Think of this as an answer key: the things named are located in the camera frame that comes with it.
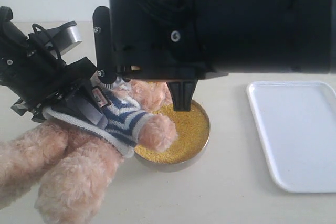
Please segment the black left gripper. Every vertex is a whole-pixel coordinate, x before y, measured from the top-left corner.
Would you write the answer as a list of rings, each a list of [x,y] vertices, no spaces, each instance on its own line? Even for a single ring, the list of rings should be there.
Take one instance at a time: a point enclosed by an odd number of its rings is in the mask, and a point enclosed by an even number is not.
[[[20,116],[30,112],[32,121],[43,122],[42,107],[53,94],[52,82],[62,72],[62,87],[68,88],[67,93],[51,108],[104,129],[108,119],[102,109],[109,105],[109,100],[90,81],[96,66],[87,57],[68,65],[61,57],[56,59],[30,36],[26,37],[12,19],[11,8],[2,6],[1,85],[19,96],[12,110]]]

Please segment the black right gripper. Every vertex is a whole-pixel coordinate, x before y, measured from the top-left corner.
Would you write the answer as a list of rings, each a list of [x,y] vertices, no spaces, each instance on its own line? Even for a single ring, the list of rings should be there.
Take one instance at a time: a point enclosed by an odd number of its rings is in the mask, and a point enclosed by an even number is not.
[[[213,59],[219,0],[110,0],[111,72],[168,82],[174,111],[190,111],[197,80],[228,74]]]

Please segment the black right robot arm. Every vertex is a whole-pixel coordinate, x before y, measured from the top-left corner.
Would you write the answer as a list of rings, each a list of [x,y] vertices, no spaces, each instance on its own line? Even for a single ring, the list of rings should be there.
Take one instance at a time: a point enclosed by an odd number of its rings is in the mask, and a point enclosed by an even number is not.
[[[189,111],[199,80],[335,73],[335,0],[110,0],[117,73],[166,81]]]

